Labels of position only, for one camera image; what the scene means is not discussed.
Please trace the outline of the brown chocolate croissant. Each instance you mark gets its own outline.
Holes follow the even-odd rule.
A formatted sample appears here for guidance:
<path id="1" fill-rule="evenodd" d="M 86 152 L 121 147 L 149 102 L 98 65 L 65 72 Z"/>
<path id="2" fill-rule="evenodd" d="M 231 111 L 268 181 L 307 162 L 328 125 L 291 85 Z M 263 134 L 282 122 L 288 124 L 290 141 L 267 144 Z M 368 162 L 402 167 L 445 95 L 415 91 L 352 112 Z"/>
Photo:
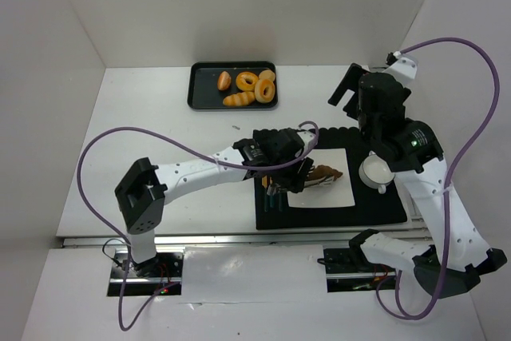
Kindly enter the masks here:
<path id="1" fill-rule="evenodd" d="M 326 182 L 337 181 L 343 176 L 343 173 L 337 169 L 334 169 L 327 165 L 314 166 L 312 174 L 309 176 L 309 180 L 313 184 L 321 184 Z"/>

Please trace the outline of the metal tongs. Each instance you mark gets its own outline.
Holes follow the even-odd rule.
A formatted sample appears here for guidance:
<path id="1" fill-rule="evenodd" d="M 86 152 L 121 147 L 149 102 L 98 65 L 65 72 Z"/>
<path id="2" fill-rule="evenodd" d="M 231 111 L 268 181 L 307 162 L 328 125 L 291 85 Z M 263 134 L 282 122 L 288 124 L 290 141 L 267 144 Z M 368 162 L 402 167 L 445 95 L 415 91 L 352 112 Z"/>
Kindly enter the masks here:
<path id="1" fill-rule="evenodd" d="M 272 180 L 269 182 L 267 187 L 265 188 L 265 193 L 269 196 L 274 196 L 276 194 L 280 193 L 301 193 L 305 189 L 308 188 L 315 188 L 315 187 L 323 187 L 325 185 L 331 185 L 335 181 L 337 181 L 337 178 L 334 176 L 324 176 L 320 179 L 316 180 L 306 180 L 302 186 L 298 185 L 295 187 L 285 187 L 283 185 L 277 184 L 276 182 L 273 182 Z"/>

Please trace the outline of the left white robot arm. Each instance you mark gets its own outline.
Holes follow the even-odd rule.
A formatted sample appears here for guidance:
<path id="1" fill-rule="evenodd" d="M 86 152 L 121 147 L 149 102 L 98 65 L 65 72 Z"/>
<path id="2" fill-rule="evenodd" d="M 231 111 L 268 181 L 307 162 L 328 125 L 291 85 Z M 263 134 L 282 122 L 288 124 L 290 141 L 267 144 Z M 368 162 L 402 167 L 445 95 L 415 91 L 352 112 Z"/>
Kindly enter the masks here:
<path id="1" fill-rule="evenodd" d="M 156 252 L 155 229 L 164 206 L 219 184 L 267 179 L 270 191 L 302 192 L 313 165 L 308 153 L 319 132 L 280 129 L 245 138 L 210 156 L 170 165 L 135 161 L 114 190 L 128 233 L 131 262 L 138 276 L 149 276 L 164 262 Z"/>

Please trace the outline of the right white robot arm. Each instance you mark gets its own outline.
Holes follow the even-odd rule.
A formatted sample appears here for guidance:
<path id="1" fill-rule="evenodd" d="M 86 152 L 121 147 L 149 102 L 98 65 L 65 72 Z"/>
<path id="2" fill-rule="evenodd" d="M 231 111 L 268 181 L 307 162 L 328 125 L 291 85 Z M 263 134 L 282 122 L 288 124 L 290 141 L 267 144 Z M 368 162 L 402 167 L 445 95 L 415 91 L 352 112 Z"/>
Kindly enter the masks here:
<path id="1" fill-rule="evenodd" d="M 409 193 L 429 229 L 431 245 L 412 244 L 367 229 L 349 242 L 357 257 L 412 274 L 429 295 L 443 299 L 464 294 L 481 276 L 507 262 L 501 249 L 491 248 L 473 225 L 454 186 L 447 180 L 448 164 L 434 131 L 406 116 L 416 63 L 400 57 L 381 73 L 351 64 L 329 99 L 337 105 L 347 90 L 353 96 L 343 110 L 358 121 L 363 141 L 390 167 Z"/>

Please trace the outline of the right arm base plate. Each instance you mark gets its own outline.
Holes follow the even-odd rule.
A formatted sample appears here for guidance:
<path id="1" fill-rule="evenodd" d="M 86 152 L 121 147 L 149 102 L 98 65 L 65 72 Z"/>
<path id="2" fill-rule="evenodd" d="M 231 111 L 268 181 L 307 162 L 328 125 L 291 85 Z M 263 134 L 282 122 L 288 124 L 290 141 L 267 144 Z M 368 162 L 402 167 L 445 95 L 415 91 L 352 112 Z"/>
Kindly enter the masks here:
<path id="1" fill-rule="evenodd" d="M 327 292 L 394 290 L 394 269 L 359 259 L 349 248 L 324 248 L 317 263 L 324 266 Z"/>

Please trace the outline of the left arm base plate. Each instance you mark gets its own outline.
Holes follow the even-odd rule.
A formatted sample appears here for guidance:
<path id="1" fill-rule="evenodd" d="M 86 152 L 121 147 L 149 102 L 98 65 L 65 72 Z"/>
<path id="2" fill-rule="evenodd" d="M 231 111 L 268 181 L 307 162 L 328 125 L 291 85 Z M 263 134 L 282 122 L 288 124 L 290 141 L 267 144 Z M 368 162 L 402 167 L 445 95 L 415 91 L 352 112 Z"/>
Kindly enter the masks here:
<path id="1" fill-rule="evenodd" d="M 124 296 L 149 297 L 158 295 L 180 295 L 184 264 L 183 252 L 158 252 L 142 264 L 128 261 L 127 248 L 120 239 L 108 239 L 101 252 L 111 262 L 108 297 L 119 297 L 125 279 Z"/>

